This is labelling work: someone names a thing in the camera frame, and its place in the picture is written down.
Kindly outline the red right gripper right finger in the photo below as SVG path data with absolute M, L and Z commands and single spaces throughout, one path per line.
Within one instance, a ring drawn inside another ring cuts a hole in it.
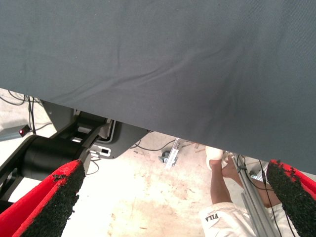
M 316 182 L 295 167 L 270 160 L 268 182 L 301 237 L 316 235 Z

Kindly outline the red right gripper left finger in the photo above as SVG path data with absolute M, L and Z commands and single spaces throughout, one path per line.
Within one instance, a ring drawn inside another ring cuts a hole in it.
M 0 215 L 2 237 L 60 237 L 85 178 L 81 160 L 68 162 Z

